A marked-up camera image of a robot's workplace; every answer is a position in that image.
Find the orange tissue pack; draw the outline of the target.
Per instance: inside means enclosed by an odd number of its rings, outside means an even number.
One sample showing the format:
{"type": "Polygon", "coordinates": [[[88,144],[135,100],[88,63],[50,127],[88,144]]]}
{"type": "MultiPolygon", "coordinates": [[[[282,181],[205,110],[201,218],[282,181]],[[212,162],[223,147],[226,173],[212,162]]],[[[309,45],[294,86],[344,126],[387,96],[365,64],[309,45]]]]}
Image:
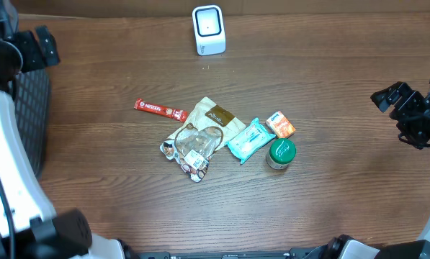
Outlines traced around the orange tissue pack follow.
{"type": "Polygon", "coordinates": [[[266,125],[278,138],[288,138],[296,132],[295,127],[281,111],[273,113],[273,115],[266,120],[266,125]]]}

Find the green lid jar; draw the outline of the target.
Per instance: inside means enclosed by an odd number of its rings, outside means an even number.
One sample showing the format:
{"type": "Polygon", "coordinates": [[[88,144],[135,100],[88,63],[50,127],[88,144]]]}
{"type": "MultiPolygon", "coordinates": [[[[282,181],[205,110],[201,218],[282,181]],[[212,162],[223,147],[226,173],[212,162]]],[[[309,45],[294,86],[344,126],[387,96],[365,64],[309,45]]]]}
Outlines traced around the green lid jar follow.
{"type": "Polygon", "coordinates": [[[285,169],[294,159],[297,153],[294,142],[287,138],[275,140],[266,154],[267,164],[275,169],[285,169]]]}

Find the green wet wipes pack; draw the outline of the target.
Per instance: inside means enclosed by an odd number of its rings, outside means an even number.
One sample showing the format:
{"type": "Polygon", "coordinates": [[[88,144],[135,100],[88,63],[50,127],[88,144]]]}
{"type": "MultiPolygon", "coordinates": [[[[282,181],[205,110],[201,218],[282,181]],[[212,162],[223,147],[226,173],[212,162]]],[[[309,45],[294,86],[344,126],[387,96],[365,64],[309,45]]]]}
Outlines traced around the green wet wipes pack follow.
{"type": "Polygon", "coordinates": [[[257,150],[265,146],[276,137],[263,126],[258,118],[254,118],[250,125],[241,133],[228,141],[228,148],[243,165],[257,150]]]}

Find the red Nescafe stick sachet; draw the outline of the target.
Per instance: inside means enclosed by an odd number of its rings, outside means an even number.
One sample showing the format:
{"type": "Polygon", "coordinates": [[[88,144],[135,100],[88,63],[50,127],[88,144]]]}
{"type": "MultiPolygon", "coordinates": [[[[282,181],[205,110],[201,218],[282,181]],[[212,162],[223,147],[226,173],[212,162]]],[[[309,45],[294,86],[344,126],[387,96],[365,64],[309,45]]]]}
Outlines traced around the red Nescafe stick sachet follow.
{"type": "Polygon", "coordinates": [[[141,110],[152,114],[157,114],[163,117],[168,117],[179,122],[185,122],[189,116],[189,112],[182,109],[175,109],[159,104],[151,104],[142,99],[137,99],[134,104],[134,109],[141,110]]]}

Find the brown cookie bag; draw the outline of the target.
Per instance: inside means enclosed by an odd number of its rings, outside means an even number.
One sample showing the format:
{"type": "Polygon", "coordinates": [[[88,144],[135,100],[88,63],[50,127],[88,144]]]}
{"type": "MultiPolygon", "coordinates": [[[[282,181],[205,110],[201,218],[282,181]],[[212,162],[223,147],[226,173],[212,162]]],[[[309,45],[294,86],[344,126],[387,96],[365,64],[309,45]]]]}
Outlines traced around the brown cookie bag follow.
{"type": "Polygon", "coordinates": [[[160,151],[199,183],[206,176],[213,155],[245,128],[235,115],[204,97],[183,125],[161,143],[160,151]]]}

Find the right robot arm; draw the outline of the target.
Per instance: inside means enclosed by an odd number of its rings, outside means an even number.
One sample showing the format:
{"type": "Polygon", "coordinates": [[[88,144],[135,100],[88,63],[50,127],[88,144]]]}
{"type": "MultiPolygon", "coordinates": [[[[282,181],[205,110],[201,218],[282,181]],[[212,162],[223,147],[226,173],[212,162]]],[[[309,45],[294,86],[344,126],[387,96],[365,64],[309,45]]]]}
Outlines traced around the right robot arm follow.
{"type": "MultiPolygon", "coordinates": [[[[398,139],[418,150],[430,148],[430,92],[422,96],[405,82],[373,93],[371,100],[381,112],[393,106],[389,117],[396,120],[398,139]]],[[[416,241],[372,247],[348,235],[333,238],[307,258],[430,259],[430,217],[416,241]]]]}

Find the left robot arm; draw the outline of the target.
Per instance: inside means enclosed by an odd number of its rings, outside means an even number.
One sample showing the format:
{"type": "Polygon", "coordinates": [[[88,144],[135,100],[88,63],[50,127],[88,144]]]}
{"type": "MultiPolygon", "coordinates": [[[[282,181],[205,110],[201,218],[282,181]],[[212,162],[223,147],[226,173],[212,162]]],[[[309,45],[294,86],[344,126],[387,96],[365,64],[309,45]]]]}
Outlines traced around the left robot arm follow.
{"type": "Polygon", "coordinates": [[[17,128],[15,79],[60,58],[47,27],[20,32],[18,21],[0,1],[0,258],[132,258],[119,240],[92,233],[78,209],[57,214],[36,179],[17,128]]]}

